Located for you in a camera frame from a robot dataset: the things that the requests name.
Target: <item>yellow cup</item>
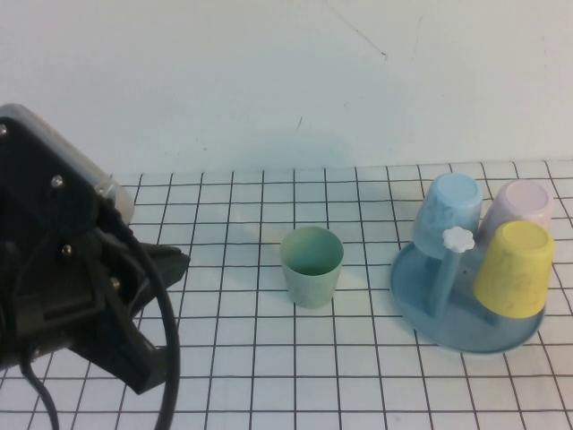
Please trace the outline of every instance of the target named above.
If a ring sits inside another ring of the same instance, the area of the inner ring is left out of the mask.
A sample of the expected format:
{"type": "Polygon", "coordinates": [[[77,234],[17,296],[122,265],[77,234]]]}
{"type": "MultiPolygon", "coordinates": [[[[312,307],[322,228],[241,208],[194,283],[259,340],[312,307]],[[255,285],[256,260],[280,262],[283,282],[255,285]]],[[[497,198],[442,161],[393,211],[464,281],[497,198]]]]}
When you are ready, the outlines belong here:
{"type": "Polygon", "coordinates": [[[549,232],[533,222],[502,224],[475,279],[475,297],[509,318],[538,314],[547,298],[554,247],[549,232]]]}

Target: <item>white knob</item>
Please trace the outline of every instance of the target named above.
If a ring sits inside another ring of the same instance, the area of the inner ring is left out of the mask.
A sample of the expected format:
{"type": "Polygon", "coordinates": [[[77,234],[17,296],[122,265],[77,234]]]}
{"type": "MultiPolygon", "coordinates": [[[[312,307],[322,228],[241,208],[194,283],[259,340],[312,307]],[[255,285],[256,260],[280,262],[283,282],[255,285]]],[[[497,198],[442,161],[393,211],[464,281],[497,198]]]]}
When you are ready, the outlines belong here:
{"type": "Polygon", "coordinates": [[[444,238],[444,246],[457,254],[469,251],[475,245],[472,232],[458,226],[444,230],[442,237],[444,238]]]}

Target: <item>grid paper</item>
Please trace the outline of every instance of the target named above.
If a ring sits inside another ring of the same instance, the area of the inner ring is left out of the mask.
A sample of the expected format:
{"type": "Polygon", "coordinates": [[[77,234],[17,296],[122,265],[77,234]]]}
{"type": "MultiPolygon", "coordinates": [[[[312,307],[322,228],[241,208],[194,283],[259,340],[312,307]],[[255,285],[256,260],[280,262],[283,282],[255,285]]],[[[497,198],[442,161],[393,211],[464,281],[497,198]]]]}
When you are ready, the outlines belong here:
{"type": "MultiPolygon", "coordinates": [[[[573,429],[573,161],[470,163],[114,178],[136,201],[132,227],[191,256],[169,290],[181,338],[174,430],[573,429]],[[516,177],[554,192],[547,316],[523,347],[476,357],[408,327],[389,268],[431,181],[450,171],[492,194],[516,177]],[[278,244],[320,225],[344,242],[331,305],[288,299],[278,244]]],[[[135,323],[165,344],[157,303],[135,323]]],[[[69,351],[33,364],[63,429],[151,429],[163,385],[141,396],[69,351]]],[[[16,368],[0,380],[0,428],[48,429],[16,368]]]]}

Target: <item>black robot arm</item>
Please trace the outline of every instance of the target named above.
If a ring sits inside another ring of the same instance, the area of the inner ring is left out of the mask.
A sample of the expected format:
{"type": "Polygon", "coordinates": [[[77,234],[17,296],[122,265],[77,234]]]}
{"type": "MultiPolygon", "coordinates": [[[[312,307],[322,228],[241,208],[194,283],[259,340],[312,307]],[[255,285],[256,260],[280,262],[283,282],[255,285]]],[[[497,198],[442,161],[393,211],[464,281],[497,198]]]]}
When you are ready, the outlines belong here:
{"type": "Polygon", "coordinates": [[[20,365],[29,377],[32,359],[69,348],[137,393],[167,380],[157,428],[168,428],[179,346],[165,286],[189,258],[139,244],[117,210],[117,185],[75,151],[30,111],[0,107],[0,369],[20,365]],[[155,297],[165,348],[133,323],[155,297]]]}

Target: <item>plastic cup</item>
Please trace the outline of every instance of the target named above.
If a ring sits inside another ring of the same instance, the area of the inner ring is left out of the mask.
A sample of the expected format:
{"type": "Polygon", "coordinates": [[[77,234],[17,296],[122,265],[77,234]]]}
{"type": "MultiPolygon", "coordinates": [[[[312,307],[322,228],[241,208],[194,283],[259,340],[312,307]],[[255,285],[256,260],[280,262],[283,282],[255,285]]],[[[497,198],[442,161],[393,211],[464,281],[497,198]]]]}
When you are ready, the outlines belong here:
{"type": "Polygon", "coordinates": [[[549,227],[553,213],[553,198],[535,181],[519,179],[505,184],[483,217],[476,242],[485,250],[501,224],[514,220],[527,220],[544,228],[549,227]]]}
{"type": "Polygon", "coordinates": [[[412,227],[412,241],[424,254],[443,259],[443,232],[456,226],[475,234],[482,212],[482,188],[467,175],[436,177],[412,227]]]}
{"type": "Polygon", "coordinates": [[[475,297],[501,316],[538,314],[547,298],[553,249],[552,236],[533,222],[501,225],[475,278],[475,297]]]}
{"type": "Polygon", "coordinates": [[[344,247],[320,227],[298,228],[280,244],[280,258],[291,299],[301,307],[318,308],[334,295],[344,247]]]}

